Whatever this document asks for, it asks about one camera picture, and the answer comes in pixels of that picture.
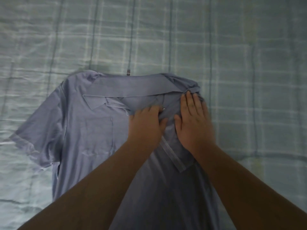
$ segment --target shirt front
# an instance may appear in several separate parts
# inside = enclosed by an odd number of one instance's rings
[[[160,105],[159,119],[169,119],[164,136],[134,177],[110,229],[219,229],[216,193],[175,131],[173,117],[187,90],[200,88],[170,73],[88,70],[63,81],[10,138],[38,165],[53,166],[55,200],[121,147],[129,115]]]

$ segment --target plaid pattern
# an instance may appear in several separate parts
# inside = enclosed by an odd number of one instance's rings
[[[196,80],[229,155],[307,211],[307,1],[0,0],[0,138],[76,70]],[[0,147],[0,228],[51,201],[50,169]],[[221,207],[222,229],[232,229]]]

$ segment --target shirt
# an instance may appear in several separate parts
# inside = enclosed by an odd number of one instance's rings
[[[170,73],[120,76],[87,70],[66,78],[10,137],[35,163],[53,166],[59,198],[118,150],[129,115],[160,105],[169,118],[156,150],[136,173],[110,229],[219,229],[217,194],[179,142],[174,115],[195,81]]]

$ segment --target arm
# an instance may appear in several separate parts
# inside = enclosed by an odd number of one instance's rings
[[[181,98],[176,130],[182,145],[199,162],[237,229],[305,229],[307,214],[229,157],[214,140],[205,103]]]
[[[129,117],[127,141],[54,203],[19,229],[108,229],[136,172],[158,146],[167,119],[159,107]]]

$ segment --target folded sleeve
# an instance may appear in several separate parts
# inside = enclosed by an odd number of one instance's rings
[[[10,139],[41,167],[59,162],[66,132],[67,103],[57,87]]]

